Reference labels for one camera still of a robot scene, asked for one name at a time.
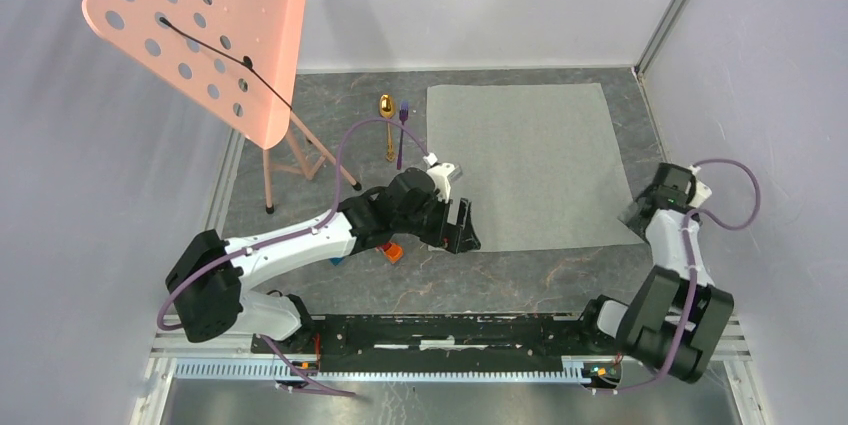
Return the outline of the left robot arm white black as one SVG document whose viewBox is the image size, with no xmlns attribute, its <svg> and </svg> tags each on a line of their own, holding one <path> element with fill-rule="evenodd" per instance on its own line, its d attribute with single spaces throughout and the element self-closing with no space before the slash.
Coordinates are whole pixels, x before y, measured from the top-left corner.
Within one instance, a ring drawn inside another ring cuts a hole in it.
<svg viewBox="0 0 848 425">
<path fill-rule="evenodd" d="M 381 248 L 397 235 L 453 254 L 479 250 L 470 201 L 461 199 L 456 218 L 449 217 L 460 173 L 451 163 L 411 167 L 296 225 L 230 239 L 215 230 L 197 234 L 166 278 L 165 306 L 179 318 L 174 327 L 191 343 L 239 331 L 267 336 L 290 352 L 306 350 L 314 326 L 302 301 L 259 293 L 257 286 L 322 260 Z"/>
</svg>

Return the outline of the grey cloth napkin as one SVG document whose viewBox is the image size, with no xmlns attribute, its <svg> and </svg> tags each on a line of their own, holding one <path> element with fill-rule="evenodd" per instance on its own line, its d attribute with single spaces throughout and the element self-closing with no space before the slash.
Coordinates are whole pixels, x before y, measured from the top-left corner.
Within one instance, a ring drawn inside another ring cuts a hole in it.
<svg viewBox="0 0 848 425">
<path fill-rule="evenodd" d="M 482 251 L 640 243 L 619 220 L 632 194 L 599 84 L 437 85 L 425 115 Z"/>
</svg>

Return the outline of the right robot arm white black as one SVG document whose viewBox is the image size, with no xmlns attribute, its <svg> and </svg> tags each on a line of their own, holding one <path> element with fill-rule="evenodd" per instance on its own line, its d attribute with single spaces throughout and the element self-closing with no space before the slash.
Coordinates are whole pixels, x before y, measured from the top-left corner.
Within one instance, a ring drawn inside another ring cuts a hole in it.
<svg viewBox="0 0 848 425">
<path fill-rule="evenodd" d="M 591 353 L 617 353 L 656 377 L 694 383 L 703 375 L 734 310 L 715 286 L 697 243 L 700 206 L 710 188 L 699 167 L 658 165 L 649 185 L 620 221 L 650 247 L 654 265 L 630 303 L 600 295 L 579 317 L 577 337 Z"/>
</svg>

